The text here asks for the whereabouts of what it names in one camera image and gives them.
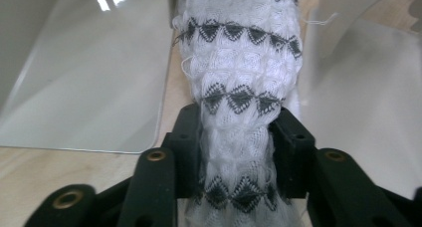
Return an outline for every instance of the lace fabric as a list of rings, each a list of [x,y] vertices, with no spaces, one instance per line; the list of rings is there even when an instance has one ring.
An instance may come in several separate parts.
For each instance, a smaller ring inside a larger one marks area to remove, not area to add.
[[[298,0],[179,0],[182,69],[204,126],[201,191],[181,226],[298,226],[276,184],[268,124],[302,66]]]

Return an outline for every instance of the wooden table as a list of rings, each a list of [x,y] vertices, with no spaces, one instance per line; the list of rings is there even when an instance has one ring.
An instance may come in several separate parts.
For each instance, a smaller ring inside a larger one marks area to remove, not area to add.
[[[411,0],[383,0],[364,18],[408,30],[416,20],[407,15]],[[317,0],[301,0],[302,16],[308,17]],[[306,23],[302,22],[303,34]],[[159,130],[160,146],[172,130],[179,110],[190,104],[187,80],[180,70],[177,47],[173,48]],[[0,148],[0,226],[23,226],[38,205],[53,191],[68,184],[85,183],[103,191],[132,175],[138,155],[84,151]]]

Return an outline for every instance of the knitted textile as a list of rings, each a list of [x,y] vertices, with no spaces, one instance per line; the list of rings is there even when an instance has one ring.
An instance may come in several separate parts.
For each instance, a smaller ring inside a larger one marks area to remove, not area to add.
[[[268,124],[302,66],[298,0],[179,0],[182,69],[201,106],[201,191],[181,226],[298,226],[277,191]]]

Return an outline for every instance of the brass screw insert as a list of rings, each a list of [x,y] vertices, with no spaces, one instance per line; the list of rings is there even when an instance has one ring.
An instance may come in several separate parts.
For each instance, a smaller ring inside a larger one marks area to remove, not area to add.
[[[55,209],[67,209],[80,202],[82,197],[84,197],[84,192],[81,190],[70,190],[57,197],[53,202],[53,207]]]
[[[153,151],[146,158],[150,161],[162,160],[165,158],[165,153],[161,150]]]
[[[340,152],[337,152],[337,151],[332,151],[332,150],[327,151],[325,153],[325,157],[330,159],[330,160],[337,161],[337,162],[345,161],[344,155],[341,154]]]

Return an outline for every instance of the black plastic part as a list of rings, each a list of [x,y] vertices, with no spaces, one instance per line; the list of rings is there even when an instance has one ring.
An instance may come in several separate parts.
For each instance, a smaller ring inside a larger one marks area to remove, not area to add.
[[[93,227],[115,227],[117,225],[130,181],[131,178],[128,178],[97,195],[91,215],[94,220],[92,221]]]
[[[198,105],[184,107],[177,117],[173,132],[163,147],[170,148],[176,161],[176,197],[189,198],[198,190],[202,125]]]
[[[320,149],[312,171],[308,211],[315,227],[411,226],[345,152]]]
[[[396,193],[381,188],[385,196],[394,204],[397,210],[412,224],[422,226],[422,187],[416,190],[413,200],[404,198]]]
[[[89,185],[68,185],[47,197],[25,226],[91,226],[88,218],[95,198],[96,193]]]
[[[270,132],[273,134],[274,163],[281,196],[305,198],[307,170],[316,151],[315,138],[284,108],[270,124]]]
[[[174,156],[168,148],[145,151],[124,198],[118,227],[176,226]]]

